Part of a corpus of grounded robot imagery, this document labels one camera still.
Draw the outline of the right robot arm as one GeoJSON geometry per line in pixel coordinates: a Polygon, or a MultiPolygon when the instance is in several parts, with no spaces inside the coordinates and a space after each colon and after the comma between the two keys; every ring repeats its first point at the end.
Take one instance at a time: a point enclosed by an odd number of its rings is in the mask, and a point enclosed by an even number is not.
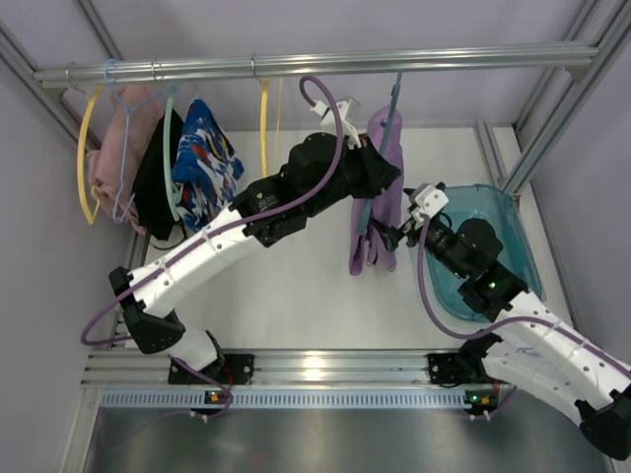
{"type": "Polygon", "coordinates": [[[400,227],[373,221],[388,250],[405,239],[418,255],[431,254],[462,280],[458,293],[488,327],[458,333],[434,313],[423,279],[422,304],[434,325],[462,341],[456,365],[468,382],[504,381],[561,412],[601,453],[630,457],[630,367],[566,324],[499,260],[493,227],[469,218],[452,229],[443,185],[407,192],[409,218],[400,227]]]}

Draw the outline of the teal plastic hanger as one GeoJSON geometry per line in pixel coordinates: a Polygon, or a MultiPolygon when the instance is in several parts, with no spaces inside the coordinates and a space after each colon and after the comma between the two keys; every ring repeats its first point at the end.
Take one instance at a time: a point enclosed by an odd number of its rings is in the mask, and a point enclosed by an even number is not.
{"type": "MultiPolygon", "coordinates": [[[[390,136],[392,125],[393,125],[394,113],[396,111],[396,107],[397,107],[397,103],[398,103],[398,99],[400,95],[402,76],[403,76],[402,72],[398,72],[396,75],[395,82],[390,92],[390,101],[389,101],[388,114],[386,117],[386,121],[382,123],[384,134],[383,134],[382,141],[379,147],[379,153],[382,157],[386,156],[386,149],[387,149],[387,144],[389,141],[389,136],[390,136]]],[[[368,229],[368,225],[370,223],[371,214],[372,214],[373,202],[374,202],[373,199],[367,199],[364,204],[364,207],[362,208],[362,212],[360,214],[360,219],[357,226],[357,232],[360,236],[364,235],[368,229]]]]}

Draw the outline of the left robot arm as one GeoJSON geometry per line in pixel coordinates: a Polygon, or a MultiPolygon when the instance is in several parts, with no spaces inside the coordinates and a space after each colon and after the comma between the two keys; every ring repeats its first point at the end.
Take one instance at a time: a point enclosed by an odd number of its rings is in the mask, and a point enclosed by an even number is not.
{"type": "Polygon", "coordinates": [[[187,327],[175,308],[191,291],[245,256],[303,230],[337,202],[380,196],[402,176],[363,134],[355,148],[318,132],[295,145],[280,170],[252,182],[210,224],[164,257],[109,275],[132,341],[145,355],[165,353],[200,381],[226,359],[209,331],[187,327]]]}

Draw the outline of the purple trousers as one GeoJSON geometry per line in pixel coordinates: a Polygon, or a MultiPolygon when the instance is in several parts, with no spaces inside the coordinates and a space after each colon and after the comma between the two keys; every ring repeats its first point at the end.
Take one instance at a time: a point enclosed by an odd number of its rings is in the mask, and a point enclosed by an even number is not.
{"type": "Polygon", "coordinates": [[[395,109],[391,120],[391,129],[386,143],[384,157],[391,165],[396,166],[401,176],[386,190],[376,197],[372,204],[371,220],[366,231],[358,233],[359,223],[362,219],[365,201],[357,199],[351,207],[350,220],[350,255],[348,271],[351,276],[362,273],[364,266],[381,264],[387,271],[396,268],[397,260],[394,252],[386,249],[386,245],[380,236],[374,221],[389,227],[398,227],[401,223],[402,193],[404,183],[404,159],[401,146],[403,119],[400,112],[395,109]]]}

